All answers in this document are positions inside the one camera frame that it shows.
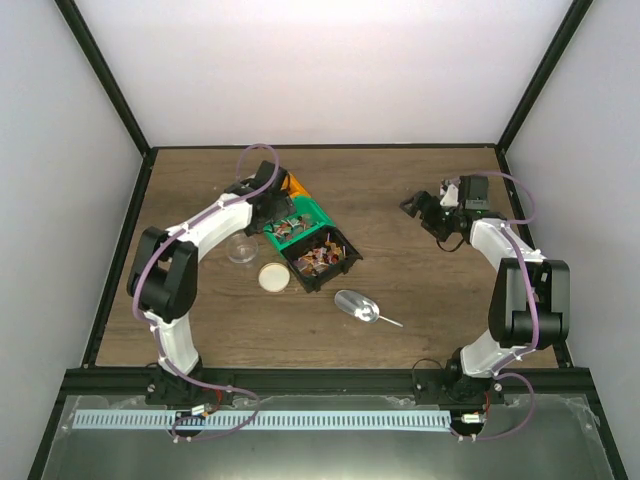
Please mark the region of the black candy bin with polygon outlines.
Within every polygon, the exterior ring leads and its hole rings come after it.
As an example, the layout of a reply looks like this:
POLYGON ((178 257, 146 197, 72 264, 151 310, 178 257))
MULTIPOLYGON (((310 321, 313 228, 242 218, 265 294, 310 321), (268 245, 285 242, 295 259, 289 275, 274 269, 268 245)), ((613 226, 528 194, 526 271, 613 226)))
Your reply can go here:
POLYGON ((363 256, 336 227, 321 227, 280 252, 306 293, 320 292, 338 275, 346 275, 363 256))

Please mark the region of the orange candy bin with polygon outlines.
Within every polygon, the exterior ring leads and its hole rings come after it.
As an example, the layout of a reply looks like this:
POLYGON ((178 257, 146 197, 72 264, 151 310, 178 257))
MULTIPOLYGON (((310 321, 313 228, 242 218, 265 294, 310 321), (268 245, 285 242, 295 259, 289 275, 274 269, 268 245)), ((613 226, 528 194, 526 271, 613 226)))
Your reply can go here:
POLYGON ((306 197, 310 198, 311 194, 304 188, 304 186, 297 180, 297 178, 289 172, 287 174, 286 182, 283 184, 283 189, 292 198, 306 197))

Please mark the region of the clear plastic jar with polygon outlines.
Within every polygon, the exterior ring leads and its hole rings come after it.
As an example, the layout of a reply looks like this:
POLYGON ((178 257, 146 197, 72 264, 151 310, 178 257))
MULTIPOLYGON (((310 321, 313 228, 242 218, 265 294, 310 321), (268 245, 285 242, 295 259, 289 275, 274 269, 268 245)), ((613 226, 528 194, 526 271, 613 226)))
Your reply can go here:
POLYGON ((231 235, 226 241, 226 254, 235 264, 248 264, 255 260, 259 253, 259 245, 255 238, 247 236, 243 231, 231 235))

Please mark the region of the green candy bin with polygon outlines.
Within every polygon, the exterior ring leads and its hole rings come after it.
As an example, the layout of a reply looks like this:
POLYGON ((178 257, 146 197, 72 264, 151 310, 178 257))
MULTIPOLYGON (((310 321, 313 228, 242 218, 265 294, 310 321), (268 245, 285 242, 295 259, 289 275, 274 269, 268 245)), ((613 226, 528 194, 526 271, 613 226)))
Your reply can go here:
POLYGON ((317 244, 322 245, 334 221, 311 197, 293 199, 295 212, 265 227, 267 239, 283 258, 297 258, 317 244))

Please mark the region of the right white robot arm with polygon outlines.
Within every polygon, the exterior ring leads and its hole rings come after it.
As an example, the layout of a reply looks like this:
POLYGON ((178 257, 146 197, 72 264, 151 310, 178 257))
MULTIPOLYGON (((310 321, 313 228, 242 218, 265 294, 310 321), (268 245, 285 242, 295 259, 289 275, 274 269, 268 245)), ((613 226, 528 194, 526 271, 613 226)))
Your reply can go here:
POLYGON ((492 209, 492 175, 445 180, 438 194, 419 191, 399 205, 436 242, 457 234, 496 272, 487 330, 457 349, 444 368, 445 393, 458 403, 479 397, 506 366, 565 341, 569 333, 570 268, 515 235, 518 220, 492 209))

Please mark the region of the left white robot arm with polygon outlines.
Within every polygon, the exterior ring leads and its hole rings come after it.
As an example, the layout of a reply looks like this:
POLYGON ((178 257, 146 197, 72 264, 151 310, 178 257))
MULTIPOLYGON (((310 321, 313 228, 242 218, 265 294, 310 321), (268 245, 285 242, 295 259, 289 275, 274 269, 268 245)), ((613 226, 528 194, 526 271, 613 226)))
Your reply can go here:
POLYGON ((211 205, 166 229, 149 227, 139 239, 127 280, 135 318, 148 327, 157 350, 156 401, 191 404, 206 391, 222 397, 202 377, 202 359, 190 326, 199 263, 236 233, 260 233, 294 211, 289 173, 264 160, 255 175, 237 179, 211 205))

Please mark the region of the metal scoop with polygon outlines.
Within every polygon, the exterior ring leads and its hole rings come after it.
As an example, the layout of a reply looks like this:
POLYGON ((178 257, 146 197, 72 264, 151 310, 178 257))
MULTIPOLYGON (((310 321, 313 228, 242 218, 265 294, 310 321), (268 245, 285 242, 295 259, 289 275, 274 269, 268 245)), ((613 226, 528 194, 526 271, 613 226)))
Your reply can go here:
POLYGON ((398 321, 384 317, 376 302, 353 290, 339 290, 334 296, 335 305, 344 313, 365 323, 376 323, 379 320, 403 328, 398 321))

